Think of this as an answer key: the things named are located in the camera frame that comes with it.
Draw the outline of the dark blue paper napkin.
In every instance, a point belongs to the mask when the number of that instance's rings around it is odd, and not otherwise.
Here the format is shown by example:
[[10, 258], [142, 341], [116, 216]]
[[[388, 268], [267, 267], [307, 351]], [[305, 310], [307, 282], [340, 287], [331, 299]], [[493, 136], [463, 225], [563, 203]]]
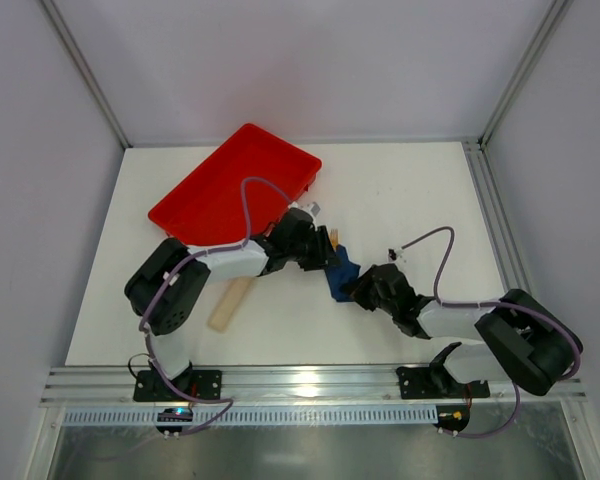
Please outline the dark blue paper napkin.
[[338, 245], [335, 249], [338, 264], [328, 267], [324, 273], [331, 297], [338, 303], [350, 303], [352, 299], [342, 288], [357, 280], [360, 276], [360, 265], [350, 260], [347, 249]]

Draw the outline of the orange plastic fork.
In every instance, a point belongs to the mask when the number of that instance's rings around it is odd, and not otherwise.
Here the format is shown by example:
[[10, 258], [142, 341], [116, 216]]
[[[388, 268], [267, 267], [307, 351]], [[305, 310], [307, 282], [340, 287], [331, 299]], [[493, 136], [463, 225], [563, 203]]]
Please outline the orange plastic fork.
[[334, 250], [337, 250], [340, 242], [339, 242], [339, 230], [337, 228], [333, 228], [329, 231], [329, 240]]

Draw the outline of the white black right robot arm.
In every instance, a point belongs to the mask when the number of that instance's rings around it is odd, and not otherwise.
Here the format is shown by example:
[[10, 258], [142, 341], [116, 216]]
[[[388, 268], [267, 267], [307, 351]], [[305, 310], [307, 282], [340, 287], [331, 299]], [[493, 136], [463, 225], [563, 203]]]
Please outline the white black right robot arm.
[[510, 381], [544, 396], [581, 365], [579, 338], [521, 289], [495, 301], [445, 303], [417, 293], [393, 263], [374, 265], [339, 289], [363, 309], [388, 314], [409, 337], [451, 339], [426, 369], [442, 394], [474, 382]]

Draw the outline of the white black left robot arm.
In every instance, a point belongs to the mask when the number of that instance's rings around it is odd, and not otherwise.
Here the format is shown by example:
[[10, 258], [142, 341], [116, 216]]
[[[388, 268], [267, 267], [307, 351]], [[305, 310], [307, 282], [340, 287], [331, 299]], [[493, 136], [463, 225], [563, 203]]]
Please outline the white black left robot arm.
[[316, 223], [315, 203], [292, 204], [264, 232], [211, 247], [163, 241], [127, 282], [124, 294], [141, 320], [150, 362], [169, 381], [191, 363], [176, 331], [194, 310], [209, 283], [257, 278], [282, 270], [289, 262], [304, 271], [339, 264], [326, 226]]

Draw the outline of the red plastic tray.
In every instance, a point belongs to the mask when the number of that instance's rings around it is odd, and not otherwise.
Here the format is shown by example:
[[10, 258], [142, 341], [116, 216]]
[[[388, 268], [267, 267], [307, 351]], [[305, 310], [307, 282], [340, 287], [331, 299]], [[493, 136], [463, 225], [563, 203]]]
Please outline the red plastic tray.
[[251, 232], [259, 234], [314, 183], [322, 161], [251, 123], [241, 126], [148, 212], [184, 244], [244, 239], [246, 194]]

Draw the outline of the right black controller board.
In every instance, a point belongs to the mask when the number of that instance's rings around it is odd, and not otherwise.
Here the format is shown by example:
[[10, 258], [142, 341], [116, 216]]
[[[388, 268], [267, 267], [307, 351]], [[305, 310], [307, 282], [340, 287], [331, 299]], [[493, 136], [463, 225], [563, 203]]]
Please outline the right black controller board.
[[462, 432], [468, 426], [471, 417], [470, 409], [466, 405], [439, 405], [436, 412], [437, 422], [434, 426], [450, 432]]

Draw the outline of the black controller board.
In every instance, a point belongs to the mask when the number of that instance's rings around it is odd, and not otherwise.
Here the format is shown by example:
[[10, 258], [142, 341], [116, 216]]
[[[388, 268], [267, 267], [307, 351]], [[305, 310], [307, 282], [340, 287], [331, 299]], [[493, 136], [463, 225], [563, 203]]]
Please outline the black controller board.
[[165, 436], [179, 436], [185, 428], [192, 425], [193, 413], [190, 408], [166, 408], [156, 416], [156, 429]]
[[466, 405], [439, 405], [436, 412], [437, 422], [434, 426], [450, 432], [462, 432], [468, 426], [471, 417], [470, 409]]

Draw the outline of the left black controller board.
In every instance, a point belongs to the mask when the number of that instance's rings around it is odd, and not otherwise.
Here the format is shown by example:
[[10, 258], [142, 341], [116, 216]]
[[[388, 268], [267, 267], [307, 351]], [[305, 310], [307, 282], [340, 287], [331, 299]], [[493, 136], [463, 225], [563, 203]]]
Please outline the left black controller board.
[[185, 428], [192, 425], [193, 413], [190, 408], [166, 408], [156, 416], [156, 429], [165, 436], [179, 436]]

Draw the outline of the aluminium front rail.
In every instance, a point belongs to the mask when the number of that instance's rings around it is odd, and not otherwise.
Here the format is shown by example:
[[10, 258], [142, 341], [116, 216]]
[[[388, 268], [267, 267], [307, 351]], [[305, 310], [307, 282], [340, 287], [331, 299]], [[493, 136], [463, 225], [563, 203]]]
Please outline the aluminium front rail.
[[[414, 388], [399, 379], [397, 364], [306, 366], [207, 366], [196, 373], [204, 386], [218, 387], [219, 398], [236, 405], [320, 404], [507, 404], [514, 401], [509, 382], [490, 381], [488, 397], [476, 389], [457, 398], [403, 399]], [[39, 400], [41, 407], [126, 406], [132, 403], [135, 379], [124, 366], [53, 368]]]

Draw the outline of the aluminium rail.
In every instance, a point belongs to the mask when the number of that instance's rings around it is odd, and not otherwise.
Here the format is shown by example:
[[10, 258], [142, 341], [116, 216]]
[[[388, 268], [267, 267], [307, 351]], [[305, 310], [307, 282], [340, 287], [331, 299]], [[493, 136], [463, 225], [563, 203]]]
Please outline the aluminium rail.
[[528, 290], [530, 287], [528, 277], [488, 156], [476, 140], [463, 142], [462, 147], [501, 281], [507, 288], [517, 287]]
[[[397, 364], [306, 366], [207, 366], [196, 373], [204, 386], [218, 387], [219, 398], [236, 405], [320, 404], [507, 404], [514, 401], [509, 382], [490, 381], [488, 397], [476, 389], [457, 398], [403, 399], [414, 388], [399, 379]], [[41, 407], [126, 406], [132, 403], [135, 379], [124, 366], [53, 368], [39, 400]]]

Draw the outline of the aluminium right side rail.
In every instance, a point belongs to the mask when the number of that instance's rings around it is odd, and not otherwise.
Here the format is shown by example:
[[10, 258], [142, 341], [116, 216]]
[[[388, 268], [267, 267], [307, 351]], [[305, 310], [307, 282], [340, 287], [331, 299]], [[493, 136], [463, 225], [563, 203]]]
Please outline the aluminium right side rail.
[[517, 287], [528, 290], [530, 287], [528, 277], [488, 156], [476, 140], [463, 142], [462, 147], [501, 281], [507, 288]]

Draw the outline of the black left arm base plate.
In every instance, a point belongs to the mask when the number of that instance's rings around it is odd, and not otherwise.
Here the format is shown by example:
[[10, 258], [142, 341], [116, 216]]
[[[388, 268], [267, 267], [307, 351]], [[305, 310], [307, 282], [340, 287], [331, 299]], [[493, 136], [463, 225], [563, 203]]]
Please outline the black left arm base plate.
[[[223, 372], [221, 370], [187, 369], [171, 380], [173, 387], [187, 397], [218, 400], [221, 397]], [[136, 374], [133, 400], [140, 403], [184, 401], [169, 388], [159, 373], [151, 368]]]

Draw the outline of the aluminium left corner post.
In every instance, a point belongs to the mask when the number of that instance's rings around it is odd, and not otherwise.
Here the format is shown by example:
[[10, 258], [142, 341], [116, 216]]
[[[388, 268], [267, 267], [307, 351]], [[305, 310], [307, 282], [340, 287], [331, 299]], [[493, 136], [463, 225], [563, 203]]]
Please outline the aluminium left corner post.
[[132, 144], [128, 136], [96, 79], [58, 3], [53, 0], [40, 0], [38, 5], [118, 143], [123, 149], [131, 148]]

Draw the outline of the aluminium corner post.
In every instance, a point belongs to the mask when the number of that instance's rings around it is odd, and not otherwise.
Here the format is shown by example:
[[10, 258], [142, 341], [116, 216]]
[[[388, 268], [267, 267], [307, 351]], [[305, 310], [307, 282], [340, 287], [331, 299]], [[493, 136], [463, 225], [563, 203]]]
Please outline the aluminium corner post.
[[53, 0], [40, 0], [38, 5], [118, 143], [123, 149], [131, 148], [132, 144], [128, 136], [96, 79], [58, 3]]
[[572, 4], [572, 0], [553, 0], [550, 2], [549, 8], [534, 31], [485, 125], [479, 138], [479, 145], [482, 149], [488, 146], [511, 110]]

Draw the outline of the aluminium right corner post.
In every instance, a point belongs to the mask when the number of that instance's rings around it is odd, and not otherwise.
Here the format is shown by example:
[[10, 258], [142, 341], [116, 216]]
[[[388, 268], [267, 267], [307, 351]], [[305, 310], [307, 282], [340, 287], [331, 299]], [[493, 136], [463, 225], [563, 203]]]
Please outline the aluminium right corner post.
[[488, 146], [511, 110], [572, 4], [572, 0], [553, 0], [550, 2], [549, 8], [534, 31], [485, 125], [479, 138], [479, 145], [482, 149]]

